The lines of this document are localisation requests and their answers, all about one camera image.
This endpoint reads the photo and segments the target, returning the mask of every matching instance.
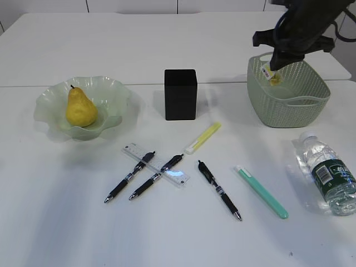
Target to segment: green marker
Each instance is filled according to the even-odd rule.
[[[279,202],[242,166],[237,165],[235,171],[238,172],[246,182],[262,197],[262,199],[277,213],[281,219],[288,218],[288,212]]]

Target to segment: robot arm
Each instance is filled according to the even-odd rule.
[[[322,34],[353,2],[355,0],[271,0],[272,4],[285,5],[288,10],[274,29],[255,32],[253,45],[274,47],[270,62],[273,71],[302,61],[307,53],[330,52],[334,40]]]

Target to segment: black pen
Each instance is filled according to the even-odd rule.
[[[149,161],[154,157],[154,155],[155,155],[155,151],[147,153],[142,158],[142,161],[140,161],[133,168],[134,171],[126,175],[126,177],[108,194],[104,203],[111,201],[115,196],[117,196],[117,194],[120,193],[120,191],[128,184],[128,182],[130,182],[130,180],[134,177],[134,175],[139,171],[141,171],[146,166],[145,163],[149,163]]]
[[[182,155],[176,155],[174,156],[169,162],[164,164],[164,166],[161,168],[160,172],[157,172],[154,174],[151,178],[149,178],[143,185],[141,185],[139,188],[135,190],[135,192],[132,193],[130,196],[129,200],[137,198],[139,195],[141,195],[143,192],[145,192],[146,189],[148,189],[151,185],[153,185],[156,181],[158,181],[161,178],[161,175],[175,166],[179,161],[183,159],[183,154]]]
[[[209,169],[206,167],[204,162],[199,160],[198,169],[205,176],[205,178],[207,179],[208,183],[212,184],[212,186],[215,187],[216,192],[220,195],[220,197],[223,200],[223,202],[225,203],[225,205],[228,206],[228,208],[231,211],[231,213],[236,218],[238,218],[240,221],[242,221],[243,219],[242,219],[238,209],[235,207],[234,203],[230,200],[228,195],[225,193],[224,189],[222,189],[221,186],[219,186],[216,183],[216,180],[215,180],[214,176],[209,171]]]

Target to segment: yellow highlighter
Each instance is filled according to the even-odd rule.
[[[213,135],[220,128],[221,124],[219,122],[211,125],[205,132],[201,134],[190,146],[188,146],[184,151],[187,154],[193,154],[210,136]]]

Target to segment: black box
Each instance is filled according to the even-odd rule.
[[[195,120],[197,80],[195,70],[165,70],[166,120]]]

